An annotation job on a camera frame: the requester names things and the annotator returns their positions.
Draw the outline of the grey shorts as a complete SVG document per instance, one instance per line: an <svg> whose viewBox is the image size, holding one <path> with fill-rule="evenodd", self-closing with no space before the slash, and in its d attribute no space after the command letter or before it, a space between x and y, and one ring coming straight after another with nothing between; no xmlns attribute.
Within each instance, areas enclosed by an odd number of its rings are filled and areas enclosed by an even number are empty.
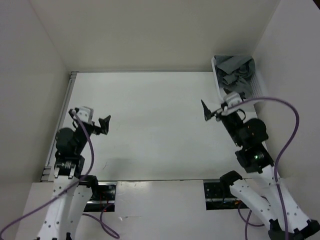
<svg viewBox="0 0 320 240"><path fill-rule="evenodd" d="M226 94L236 92L245 99L253 95L251 79L256 72L255 60L250 55L215 55L217 80Z"/></svg>

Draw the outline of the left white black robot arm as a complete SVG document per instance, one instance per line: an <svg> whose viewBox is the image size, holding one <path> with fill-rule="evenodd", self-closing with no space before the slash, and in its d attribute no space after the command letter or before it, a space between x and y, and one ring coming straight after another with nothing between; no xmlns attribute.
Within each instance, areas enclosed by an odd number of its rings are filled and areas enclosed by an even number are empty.
<svg viewBox="0 0 320 240"><path fill-rule="evenodd" d="M38 240L71 240L88 200L100 194L97 177L82 173L86 145L93 148L91 135L107 135L111 116L92 121L92 114L76 108L69 111L73 128L64 127L56 134L56 153L52 198L45 204L47 212L36 236Z"/></svg>

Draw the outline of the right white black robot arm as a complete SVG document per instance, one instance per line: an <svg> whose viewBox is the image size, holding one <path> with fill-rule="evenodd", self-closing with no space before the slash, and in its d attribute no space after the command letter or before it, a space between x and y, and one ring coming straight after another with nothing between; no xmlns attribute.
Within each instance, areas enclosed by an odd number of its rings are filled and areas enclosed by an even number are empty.
<svg viewBox="0 0 320 240"><path fill-rule="evenodd" d="M269 138L265 123L258 118L245 121L238 114L241 105L250 103L250 99L237 103L225 101L216 111L209 110L203 103L204 119L216 118L222 122L240 148L235 152L237 161L261 188L261 193L255 192L239 173L232 170L220 177L219 191L225 197L233 195L244 203L249 212L262 221L271 240L305 240L320 231L320 224L302 211L278 173L280 158L298 131L299 113L292 104L279 98L257 97L253 101L274 101L289 107L295 116L293 132L277 158L273 159L263 145Z"/></svg>

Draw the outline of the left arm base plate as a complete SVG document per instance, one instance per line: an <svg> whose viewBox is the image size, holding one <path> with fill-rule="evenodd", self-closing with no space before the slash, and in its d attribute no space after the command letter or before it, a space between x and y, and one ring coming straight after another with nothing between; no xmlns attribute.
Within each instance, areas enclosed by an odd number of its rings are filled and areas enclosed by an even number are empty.
<svg viewBox="0 0 320 240"><path fill-rule="evenodd" d="M95 192L87 202L85 213L114 212L117 182L99 181Z"/></svg>

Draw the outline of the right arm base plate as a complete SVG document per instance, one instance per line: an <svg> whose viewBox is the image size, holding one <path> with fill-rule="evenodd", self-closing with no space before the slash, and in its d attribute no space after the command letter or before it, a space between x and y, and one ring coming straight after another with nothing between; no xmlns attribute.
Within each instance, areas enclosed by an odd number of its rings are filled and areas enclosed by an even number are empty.
<svg viewBox="0 0 320 240"><path fill-rule="evenodd" d="M218 179L203 181L205 206L207 211L248 209L248 207L231 193L225 192Z"/></svg>

